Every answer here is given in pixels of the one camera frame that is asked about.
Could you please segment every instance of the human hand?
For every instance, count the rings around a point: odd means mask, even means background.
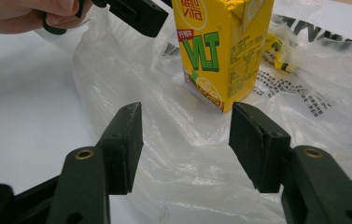
[[[83,15],[77,18],[78,0],[0,0],[0,34],[19,34],[41,28],[43,11],[48,12],[48,25],[73,28],[80,25],[91,6],[92,1],[85,1]]]

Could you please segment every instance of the plastic bag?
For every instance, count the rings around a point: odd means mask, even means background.
[[[285,223],[279,194],[254,190],[228,146],[231,113],[185,83],[173,15],[154,39],[107,13],[90,26],[75,53],[77,88],[97,136],[120,107],[142,102],[145,145],[128,197],[149,223]],[[304,55],[309,48],[284,60],[299,66],[309,55],[330,58],[320,48]],[[321,92],[332,80],[321,70],[307,75],[316,70],[306,66],[295,66],[294,75],[262,62],[256,88],[243,101],[289,132],[293,147],[328,150],[352,178],[352,96],[342,98],[341,87]]]

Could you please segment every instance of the yellow juice box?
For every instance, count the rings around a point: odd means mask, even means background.
[[[172,0],[185,80],[222,112],[255,85],[274,0]]]

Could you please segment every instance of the white surface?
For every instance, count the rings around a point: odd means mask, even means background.
[[[301,12],[282,7],[288,1],[277,2],[276,12],[303,19]],[[317,3],[322,8],[313,11],[315,17],[303,10],[308,21],[352,38],[352,6]],[[86,25],[62,36],[0,35],[0,183],[16,194],[58,175],[69,151],[96,142],[72,74],[73,52],[84,30]],[[113,223],[137,223],[142,217],[127,197],[111,200]]]

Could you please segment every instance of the clear plastic bag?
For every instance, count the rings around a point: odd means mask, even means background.
[[[231,113],[222,114],[185,83],[175,29],[169,15],[158,37],[148,38],[100,13],[75,53],[77,88],[97,136],[120,107],[143,105],[145,145],[128,197],[149,223],[285,223],[279,194],[254,190],[228,146]],[[326,90],[343,75],[311,66],[308,59],[333,57],[322,43],[310,47],[294,38],[296,49],[282,57],[295,64],[292,74],[262,62],[256,88],[243,101],[289,132],[293,147],[328,150],[352,177],[352,95],[343,92],[352,92],[352,74]],[[321,106],[317,116],[312,99]]]

